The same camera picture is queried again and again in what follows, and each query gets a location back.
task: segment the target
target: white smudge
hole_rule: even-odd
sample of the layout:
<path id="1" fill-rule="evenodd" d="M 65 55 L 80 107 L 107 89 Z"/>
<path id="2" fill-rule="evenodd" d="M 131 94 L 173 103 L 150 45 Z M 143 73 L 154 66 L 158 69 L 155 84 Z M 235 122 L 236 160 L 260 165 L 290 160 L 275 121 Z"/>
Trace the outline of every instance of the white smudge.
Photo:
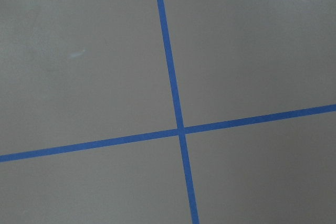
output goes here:
<path id="1" fill-rule="evenodd" d="M 82 51 L 78 51 L 78 52 L 73 52 L 69 55 L 69 59 L 74 59 L 77 58 L 79 56 L 82 56 L 85 53 L 85 48 Z"/>

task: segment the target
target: gray surface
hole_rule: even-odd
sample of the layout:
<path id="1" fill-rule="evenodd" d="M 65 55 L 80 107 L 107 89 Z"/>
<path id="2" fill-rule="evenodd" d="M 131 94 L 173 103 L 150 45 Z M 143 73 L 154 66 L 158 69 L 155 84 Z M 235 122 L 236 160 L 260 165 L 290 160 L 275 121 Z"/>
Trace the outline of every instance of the gray surface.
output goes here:
<path id="1" fill-rule="evenodd" d="M 5 224 L 191 223 L 177 137 L 0 164 Z"/>
<path id="2" fill-rule="evenodd" d="M 165 0 L 185 125 L 336 100 L 336 0 Z"/>
<path id="3" fill-rule="evenodd" d="M 336 113 L 187 136 L 201 223 L 336 222 Z"/>
<path id="4" fill-rule="evenodd" d="M 0 154 L 176 128 L 157 11 L 0 0 Z"/>

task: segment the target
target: painter's tape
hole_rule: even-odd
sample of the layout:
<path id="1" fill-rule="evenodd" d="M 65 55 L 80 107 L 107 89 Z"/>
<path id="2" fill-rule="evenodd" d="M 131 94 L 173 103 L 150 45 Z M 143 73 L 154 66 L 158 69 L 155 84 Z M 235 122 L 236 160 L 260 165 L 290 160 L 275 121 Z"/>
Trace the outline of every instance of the painter's tape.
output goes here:
<path id="1" fill-rule="evenodd" d="M 255 123 L 265 123 L 289 118 L 298 118 L 301 116 L 307 115 L 315 115 L 315 114 L 322 114 L 328 112 L 336 111 L 336 104 L 314 107 L 309 109 L 302 109 L 302 110 L 293 110 L 281 113 L 275 113 L 270 115 L 260 115 L 260 116 L 253 116 L 251 118 L 243 118 L 243 119 L 236 119 L 230 121 L 223 121 L 218 123 L 209 123 L 197 126 L 190 126 L 185 128 L 186 134 L 203 132 L 203 131 L 213 131 L 219 129 L 226 129 L 231 127 L 238 127 L 248 124 L 255 124 Z"/>
<path id="2" fill-rule="evenodd" d="M 152 140 L 152 139 L 169 137 L 169 136 L 177 136 L 177 135 L 178 135 L 177 130 L 167 130 L 167 131 L 158 131 L 158 132 L 144 133 L 144 134 L 132 135 L 132 136 L 116 137 L 116 138 L 111 138 L 111 139 L 106 139 L 106 140 L 98 140 L 98 141 L 80 143 L 80 144 L 71 144 L 71 145 L 41 149 L 41 150 L 36 150 L 36 151 L 1 155 L 0 162 L 8 162 L 8 161 L 14 161 L 18 159 L 55 155 L 55 154 L 61 154 L 61 153 L 67 153 L 67 152 L 83 151 L 83 150 L 88 150 L 88 149 L 93 149 L 93 148 L 100 148 L 100 147 L 106 147 L 106 146 L 112 146 L 112 145 L 118 145 L 118 144 L 126 144 L 126 143 L 134 143 L 134 142 Z"/>
<path id="3" fill-rule="evenodd" d="M 194 191 L 193 179 L 192 179 L 192 174 L 191 174 L 187 142 L 186 142 L 185 133 L 184 133 L 181 103 L 180 103 L 180 97 L 178 95 L 179 91 L 177 87 L 173 54 L 172 54 L 172 48 L 170 44 L 169 30 L 168 30 L 168 24 L 167 24 L 167 18 L 166 18 L 163 0 L 157 0 L 157 7 L 159 9 L 163 45 L 164 45 L 164 51 L 166 54 L 168 74 L 169 74 L 170 86 L 171 86 L 172 97 L 173 97 L 176 125 L 177 125 L 177 129 L 179 132 L 178 137 L 180 140 L 182 163 L 183 163 L 183 169 L 184 169 L 185 182 L 187 186 L 187 193 L 188 193 L 192 223 L 199 224 L 200 221 L 198 219 L 195 191 Z"/>

